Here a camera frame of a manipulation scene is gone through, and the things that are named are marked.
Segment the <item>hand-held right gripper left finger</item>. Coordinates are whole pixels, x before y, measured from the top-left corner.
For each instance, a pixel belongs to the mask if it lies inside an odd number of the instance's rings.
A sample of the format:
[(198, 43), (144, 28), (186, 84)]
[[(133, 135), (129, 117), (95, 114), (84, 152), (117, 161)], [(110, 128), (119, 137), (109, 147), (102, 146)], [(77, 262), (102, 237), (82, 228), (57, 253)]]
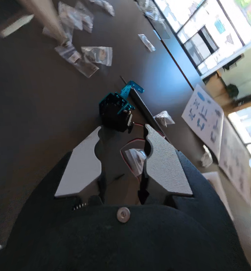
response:
[(103, 126), (98, 126), (72, 151), (65, 167), (55, 198), (77, 196), (87, 203), (91, 196), (105, 201), (107, 188)]

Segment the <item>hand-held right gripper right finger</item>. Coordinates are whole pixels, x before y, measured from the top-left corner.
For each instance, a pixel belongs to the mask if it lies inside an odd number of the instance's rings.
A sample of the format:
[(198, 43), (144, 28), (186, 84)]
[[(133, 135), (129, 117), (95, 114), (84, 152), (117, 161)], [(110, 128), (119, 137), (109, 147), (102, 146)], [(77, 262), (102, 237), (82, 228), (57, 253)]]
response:
[(177, 150), (149, 124), (144, 127), (144, 161), (138, 198), (142, 205), (148, 197), (163, 204), (172, 196), (192, 197)]

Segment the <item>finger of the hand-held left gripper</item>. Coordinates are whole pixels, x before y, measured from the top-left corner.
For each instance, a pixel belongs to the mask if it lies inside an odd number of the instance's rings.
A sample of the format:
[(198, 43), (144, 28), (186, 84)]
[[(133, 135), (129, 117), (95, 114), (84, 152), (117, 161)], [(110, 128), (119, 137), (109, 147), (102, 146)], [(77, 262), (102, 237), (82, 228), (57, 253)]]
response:
[(55, 36), (60, 45), (69, 44), (69, 38), (51, 0), (20, 0), (20, 4), (35, 15), (42, 25)]

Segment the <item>small labelled clear bag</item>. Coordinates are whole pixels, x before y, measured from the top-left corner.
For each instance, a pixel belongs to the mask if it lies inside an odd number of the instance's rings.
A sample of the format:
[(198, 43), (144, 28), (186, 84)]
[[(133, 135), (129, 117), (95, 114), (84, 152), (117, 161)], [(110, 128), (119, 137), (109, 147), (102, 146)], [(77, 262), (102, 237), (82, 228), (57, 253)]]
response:
[(144, 162), (147, 158), (144, 149), (132, 148), (125, 151), (128, 167), (135, 177), (139, 177), (143, 172)]

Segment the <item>small crumpled clear bag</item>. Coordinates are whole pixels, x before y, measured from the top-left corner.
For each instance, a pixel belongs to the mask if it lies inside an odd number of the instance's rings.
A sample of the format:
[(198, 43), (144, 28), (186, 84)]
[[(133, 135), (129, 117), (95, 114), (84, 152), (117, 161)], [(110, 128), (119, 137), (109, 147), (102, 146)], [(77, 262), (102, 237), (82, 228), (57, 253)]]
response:
[(202, 167), (207, 168), (213, 163), (213, 158), (208, 147), (206, 145), (203, 145), (203, 148), (204, 148), (204, 154), (202, 155), (202, 158), (201, 158), (201, 165)]

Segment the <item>scattered small clear bags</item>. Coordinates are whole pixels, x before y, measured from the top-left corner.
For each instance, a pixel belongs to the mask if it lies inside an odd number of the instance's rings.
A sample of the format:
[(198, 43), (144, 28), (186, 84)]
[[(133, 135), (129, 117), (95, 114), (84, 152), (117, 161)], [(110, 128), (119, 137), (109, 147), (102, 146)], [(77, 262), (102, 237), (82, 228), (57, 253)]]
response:
[[(138, 5), (146, 17), (160, 23), (165, 28), (165, 20), (153, 1), (138, 1)], [(77, 1), (74, 8), (59, 2), (58, 12), (62, 27), (70, 41), (67, 45), (72, 43), (74, 29), (85, 30), (88, 33), (92, 32), (94, 15), (82, 2)]]

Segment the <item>large window wall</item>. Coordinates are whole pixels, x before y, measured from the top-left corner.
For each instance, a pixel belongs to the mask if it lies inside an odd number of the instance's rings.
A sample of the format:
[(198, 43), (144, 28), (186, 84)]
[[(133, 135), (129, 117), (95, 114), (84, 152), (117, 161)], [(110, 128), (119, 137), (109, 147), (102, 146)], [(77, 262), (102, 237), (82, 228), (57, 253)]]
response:
[(154, 1), (170, 39), (163, 42), (190, 79), (219, 79), (238, 88), (237, 99), (251, 95), (251, 1)]

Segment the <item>zip bag of nuts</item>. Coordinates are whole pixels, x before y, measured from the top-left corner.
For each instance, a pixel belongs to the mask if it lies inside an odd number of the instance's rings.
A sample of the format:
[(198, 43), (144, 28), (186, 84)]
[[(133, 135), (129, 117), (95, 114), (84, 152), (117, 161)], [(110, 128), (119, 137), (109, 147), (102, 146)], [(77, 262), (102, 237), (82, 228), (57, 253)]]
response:
[(99, 70), (99, 67), (91, 62), (76, 61), (73, 66), (86, 78), (90, 78), (95, 72)]

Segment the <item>zip bag of screws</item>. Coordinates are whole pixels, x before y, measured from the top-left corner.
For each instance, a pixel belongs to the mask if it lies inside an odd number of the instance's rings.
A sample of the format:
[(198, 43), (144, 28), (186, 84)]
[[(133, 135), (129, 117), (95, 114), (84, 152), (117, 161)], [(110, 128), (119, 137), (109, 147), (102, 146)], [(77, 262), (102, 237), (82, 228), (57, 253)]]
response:
[(105, 46), (82, 46), (81, 51), (89, 61), (105, 66), (112, 65), (113, 48)]

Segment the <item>blue servo bracket assembly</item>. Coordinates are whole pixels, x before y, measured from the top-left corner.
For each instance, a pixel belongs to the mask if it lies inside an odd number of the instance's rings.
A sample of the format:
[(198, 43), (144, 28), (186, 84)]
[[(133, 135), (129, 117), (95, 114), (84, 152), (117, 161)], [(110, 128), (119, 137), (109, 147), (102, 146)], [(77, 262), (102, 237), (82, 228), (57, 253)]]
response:
[(120, 93), (110, 92), (99, 103), (99, 115), (104, 127), (118, 132), (128, 130), (128, 133), (131, 133), (134, 127), (131, 111), (135, 110), (135, 107), (127, 100), (131, 90), (136, 90), (139, 93), (144, 92), (141, 86), (130, 80)]

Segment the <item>dark desk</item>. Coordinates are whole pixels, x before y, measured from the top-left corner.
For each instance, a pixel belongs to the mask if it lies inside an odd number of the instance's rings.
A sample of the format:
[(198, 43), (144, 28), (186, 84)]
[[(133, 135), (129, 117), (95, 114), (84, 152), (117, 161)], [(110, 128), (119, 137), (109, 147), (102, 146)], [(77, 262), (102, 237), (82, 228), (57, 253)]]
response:
[(134, 1), (109, 1), (115, 16), (89, 6), (93, 32), (76, 31), (73, 44), (110, 46), (112, 66), (100, 66), (86, 78), (54, 50), (36, 19), (0, 39), (0, 243), (42, 178), (99, 125), (98, 103), (133, 80), (144, 88), (141, 99), (152, 115), (167, 110), (175, 121), (164, 130), (171, 143), (201, 172), (219, 171), (241, 245), (251, 251), (251, 207), (217, 163), (200, 166), (203, 143), (182, 113), (192, 95), (190, 84), (203, 85), (185, 53), (175, 44), (171, 58)]

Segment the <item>crumpled bag of silver screws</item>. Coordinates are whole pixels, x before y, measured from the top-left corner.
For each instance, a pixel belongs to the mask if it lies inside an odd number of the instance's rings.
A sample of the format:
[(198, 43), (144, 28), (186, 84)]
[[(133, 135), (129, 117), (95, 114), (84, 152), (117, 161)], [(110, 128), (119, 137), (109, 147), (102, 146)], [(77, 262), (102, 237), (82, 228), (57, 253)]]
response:
[(154, 119), (163, 127), (167, 127), (169, 125), (175, 124), (175, 121), (171, 118), (171, 116), (166, 110), (155, 115)]

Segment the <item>white instruction booklet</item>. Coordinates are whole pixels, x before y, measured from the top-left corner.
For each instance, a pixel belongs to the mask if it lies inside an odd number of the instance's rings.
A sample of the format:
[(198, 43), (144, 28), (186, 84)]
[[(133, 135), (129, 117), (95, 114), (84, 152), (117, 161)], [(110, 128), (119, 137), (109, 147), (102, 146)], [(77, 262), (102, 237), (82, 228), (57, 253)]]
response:
[(215, 155), (219, 167), (250, 204), (249, 154), (219, 104), (197, 84), (182, 118)]

